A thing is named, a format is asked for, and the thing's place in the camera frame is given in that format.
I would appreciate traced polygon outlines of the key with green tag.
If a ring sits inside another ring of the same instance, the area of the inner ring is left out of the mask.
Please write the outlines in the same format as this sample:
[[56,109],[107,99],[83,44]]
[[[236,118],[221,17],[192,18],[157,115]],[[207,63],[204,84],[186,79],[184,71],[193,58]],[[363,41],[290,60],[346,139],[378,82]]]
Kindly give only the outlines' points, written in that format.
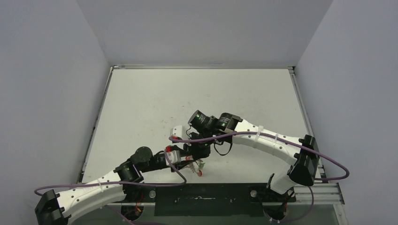
[[204,168],[205,163],[204,162],[200,162],[198,164],[198,169],[201,171]]

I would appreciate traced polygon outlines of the metal keyring with red grip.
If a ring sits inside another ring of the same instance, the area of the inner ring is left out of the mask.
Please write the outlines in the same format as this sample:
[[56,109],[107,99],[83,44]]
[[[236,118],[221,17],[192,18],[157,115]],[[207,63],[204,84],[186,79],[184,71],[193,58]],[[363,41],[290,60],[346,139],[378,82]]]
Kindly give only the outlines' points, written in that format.
[[194,173],[197,174],[198,177],[201,177],[203,175],[203,169],[200,171],[198,169],[198,164],[200,162],[204,162],[202,159],[198,159],[190,164],[188,164],[188,168]]

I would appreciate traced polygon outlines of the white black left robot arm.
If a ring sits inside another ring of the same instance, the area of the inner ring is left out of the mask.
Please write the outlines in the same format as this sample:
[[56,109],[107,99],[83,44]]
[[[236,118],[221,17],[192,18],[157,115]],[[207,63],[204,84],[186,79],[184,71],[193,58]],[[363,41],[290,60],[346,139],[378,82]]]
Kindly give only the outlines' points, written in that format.
[[40,225],[67,225],[77,218],[109,203],[126,199],[136,201],[140,196],[138,186],[143,185],[143,173],[164,169],[177,163],[180,154],[166,147],[153,154],[148,147],[140,147],[125,162],[105,175],[86,184],[65,185],[64,191],[56,192],[60,185],[35,190],[40,200],[35,214]]

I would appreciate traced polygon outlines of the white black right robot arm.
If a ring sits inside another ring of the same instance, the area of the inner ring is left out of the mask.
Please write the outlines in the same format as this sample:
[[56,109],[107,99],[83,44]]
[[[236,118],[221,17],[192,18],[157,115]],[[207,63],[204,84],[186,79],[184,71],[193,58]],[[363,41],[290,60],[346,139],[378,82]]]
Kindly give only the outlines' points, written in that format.
[[218,142],[253,147],[284,161],[286,170],[272,174],[265,188],[266,197],[271,201],[279,200],[295,185],[314,185],[319,150],[313,136],[284,136],[230,113],[222,113],[217,118],[208,117],[199,110],[191,116],[188,124],[204,138],[216,136]]

